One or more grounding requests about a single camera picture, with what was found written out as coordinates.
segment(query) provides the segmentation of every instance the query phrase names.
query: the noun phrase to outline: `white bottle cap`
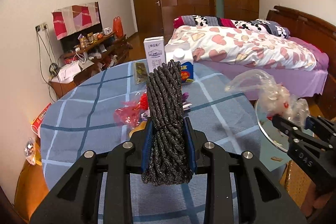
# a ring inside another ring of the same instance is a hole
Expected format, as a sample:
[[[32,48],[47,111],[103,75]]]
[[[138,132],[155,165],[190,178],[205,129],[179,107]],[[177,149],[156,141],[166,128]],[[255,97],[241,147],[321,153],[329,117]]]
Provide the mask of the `white bottle cap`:
[[[174,60],[182,60],[184,58],[184,50],[182,50],[181,48],[177,48],[173,51],[173,55],[174,55]]]

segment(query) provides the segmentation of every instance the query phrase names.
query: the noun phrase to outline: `red bag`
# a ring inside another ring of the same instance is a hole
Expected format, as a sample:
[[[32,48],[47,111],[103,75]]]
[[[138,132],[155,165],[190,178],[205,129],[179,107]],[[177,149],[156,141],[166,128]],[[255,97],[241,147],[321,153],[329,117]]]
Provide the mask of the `red bag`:
[[[117,37],[120,38],[124,35],[123,26],[121,24],[120,17],[115,17],[113,20],[113,31],[116,33]]]

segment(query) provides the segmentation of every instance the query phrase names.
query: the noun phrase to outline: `milk carton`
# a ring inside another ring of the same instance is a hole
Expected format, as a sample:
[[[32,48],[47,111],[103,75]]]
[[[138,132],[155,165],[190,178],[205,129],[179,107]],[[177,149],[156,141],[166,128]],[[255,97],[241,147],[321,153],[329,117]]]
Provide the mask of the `milk carton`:
[[[163,37],[149,37],[143,41],[149,72],[166,63]]]
[[[194,59],[189,42],[172,43],[165,46],[166,60],[180,61],[182,83],[194,81]]]

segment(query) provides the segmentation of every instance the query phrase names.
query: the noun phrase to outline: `wooden headboard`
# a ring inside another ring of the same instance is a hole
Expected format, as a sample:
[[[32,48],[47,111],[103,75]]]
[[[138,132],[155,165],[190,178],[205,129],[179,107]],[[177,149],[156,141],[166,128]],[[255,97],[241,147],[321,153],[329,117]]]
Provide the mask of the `wooden headboard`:
[[[274,6],[269,10],[267,20],[278,22],[290,31],[291,37],[298,37],[315,45],[329,56],[328,72],[336,77],[336,26],[316,16],[295,9]]]

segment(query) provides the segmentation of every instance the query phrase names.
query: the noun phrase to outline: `wall outlet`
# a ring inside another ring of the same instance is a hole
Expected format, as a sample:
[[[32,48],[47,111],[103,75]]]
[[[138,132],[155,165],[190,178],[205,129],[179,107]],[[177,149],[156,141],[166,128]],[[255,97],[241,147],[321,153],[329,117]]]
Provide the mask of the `wall outlet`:
[[[35,31],[39,32],[39,31],[43,31],[48,29],[48,24],[46,22],[41,23],[40,25],[37,25],[35,27]]]

